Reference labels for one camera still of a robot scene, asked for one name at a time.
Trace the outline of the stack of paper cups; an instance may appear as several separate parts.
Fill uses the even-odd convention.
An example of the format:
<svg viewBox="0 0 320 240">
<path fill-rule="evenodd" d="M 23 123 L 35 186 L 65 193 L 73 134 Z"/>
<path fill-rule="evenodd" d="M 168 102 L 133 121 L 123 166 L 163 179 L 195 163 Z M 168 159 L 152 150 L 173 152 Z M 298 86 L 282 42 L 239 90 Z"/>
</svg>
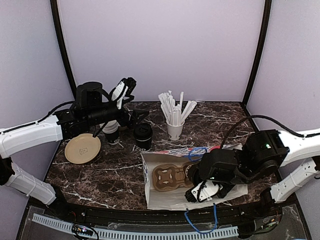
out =
<svg viewBox="0 0 320 240">
<path fill-rule="evenodd" d="M 116 120 L 109 121 L 102 129 L 102 132 L 110 145 L 116 145 L 119 142 L 119 124 Z"/>
</svg>

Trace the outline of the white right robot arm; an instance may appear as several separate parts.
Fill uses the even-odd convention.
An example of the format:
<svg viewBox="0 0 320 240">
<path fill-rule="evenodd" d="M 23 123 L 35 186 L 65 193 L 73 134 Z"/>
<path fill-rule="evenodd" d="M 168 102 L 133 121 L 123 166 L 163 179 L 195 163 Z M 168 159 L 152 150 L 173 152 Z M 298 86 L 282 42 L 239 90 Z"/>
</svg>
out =
<svg viewBox="0 0 320 240">
<path fill-rule="evenodd" d="M 251 134 L 241 149 L 225 149 L 222 145 L 202 155 L 198 163 L 186 169 L 194 187 L 185 192 L 191 203 L 202 203 L 213 197 L 224 198 L 236 185 L 250 184 L 295 161 L 305 159 L 295 171 L 260 194 L 255 213 L 266 217 L 275 204 L 284 202 L 309 179 L 320 173 L 319 129 L 295 132 L 277 120 L 269 120 L 281 130 L 260 130 Z"/>
</svg>

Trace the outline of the checkered paper bag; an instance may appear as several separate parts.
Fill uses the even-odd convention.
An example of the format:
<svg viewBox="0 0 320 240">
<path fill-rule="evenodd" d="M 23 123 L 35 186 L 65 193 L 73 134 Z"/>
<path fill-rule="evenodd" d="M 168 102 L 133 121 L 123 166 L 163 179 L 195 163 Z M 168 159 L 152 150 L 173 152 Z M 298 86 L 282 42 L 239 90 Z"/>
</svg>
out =
<svg viewBox="0 0 320 240">
<path fill-rule="evenodd" d="M 208 180 L 197 201 L 201 180 L 192 167 L 215 149 L 216 146 L 207 146 L 141 153 L 147 209 L 195 210 L 248 194 L 246 184 L 232 186 Z"/>
</svg>

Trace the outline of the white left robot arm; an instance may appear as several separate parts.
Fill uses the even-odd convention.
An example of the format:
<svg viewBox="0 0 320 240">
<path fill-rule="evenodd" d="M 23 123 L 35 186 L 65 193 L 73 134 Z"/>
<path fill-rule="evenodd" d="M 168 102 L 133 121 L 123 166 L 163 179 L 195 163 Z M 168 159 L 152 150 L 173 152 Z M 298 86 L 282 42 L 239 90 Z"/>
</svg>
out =
<svg viewBox="0 0 320 240">
<path fill-rule="evenodd" d="M 3 128 L 0 131 L 0 184 L 39 200 L 50 206 L 58 217 L 67 218 L 71 208 L 65 203 L 60 189 L 22 170 L 11 156 L 45 143 L 72 139 L 88 132 L 91 127 L 106 126 L 113 120 L 121 127 L 134 128 L 148 115 L 147 110 L 129 111 L 116 106 L 71 107 L 53 112 L 40 120 Z"/>
</svg>

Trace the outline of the brown pulp cup carrier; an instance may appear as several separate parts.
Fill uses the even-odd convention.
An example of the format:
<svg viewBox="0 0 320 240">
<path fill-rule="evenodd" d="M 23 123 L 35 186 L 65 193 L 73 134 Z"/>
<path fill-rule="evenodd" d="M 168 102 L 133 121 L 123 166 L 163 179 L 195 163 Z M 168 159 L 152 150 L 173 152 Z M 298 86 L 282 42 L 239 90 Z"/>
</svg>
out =
<svg viewBox="0 0 320 240">
<path fill-rule="evenodd" d="M 158 165 L 152 172 L 153 187 L 158 192 L 169 192 L 179 187 L 191 188 L 194 185 L 187 180 L 185 172 L 192 173 L 195 163 L 186 162 L 180 165 L 172 163 Z"/>
</svg>

